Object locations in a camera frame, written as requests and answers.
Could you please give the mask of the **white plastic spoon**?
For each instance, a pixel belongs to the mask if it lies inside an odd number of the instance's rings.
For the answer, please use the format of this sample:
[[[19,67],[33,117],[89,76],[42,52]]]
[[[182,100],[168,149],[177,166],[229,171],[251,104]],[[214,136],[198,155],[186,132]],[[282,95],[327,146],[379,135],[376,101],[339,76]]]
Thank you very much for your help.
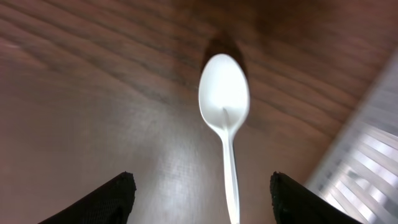
[[[221,139],[229,219],[232,224],[239,224],[239,188],[233,141],[248,116],[250,97],[248,81],[234,58],[216,54],[209,59],[201,74],[198,102],[204,122]]]

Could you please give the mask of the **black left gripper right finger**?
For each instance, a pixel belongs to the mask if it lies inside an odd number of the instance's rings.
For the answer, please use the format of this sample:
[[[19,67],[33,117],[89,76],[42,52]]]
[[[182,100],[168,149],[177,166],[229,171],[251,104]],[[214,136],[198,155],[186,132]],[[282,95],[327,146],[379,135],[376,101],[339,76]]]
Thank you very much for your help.
[[[281,172],[270,179],[277,224],[360,224]]]

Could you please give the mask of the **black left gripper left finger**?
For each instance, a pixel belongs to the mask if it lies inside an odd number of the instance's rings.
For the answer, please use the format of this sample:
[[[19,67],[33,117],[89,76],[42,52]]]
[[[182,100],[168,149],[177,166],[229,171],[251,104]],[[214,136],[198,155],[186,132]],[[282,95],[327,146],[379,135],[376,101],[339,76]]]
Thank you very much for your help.
[[[40,224],[126,224],[135,192],[133,174],[122,172]]]

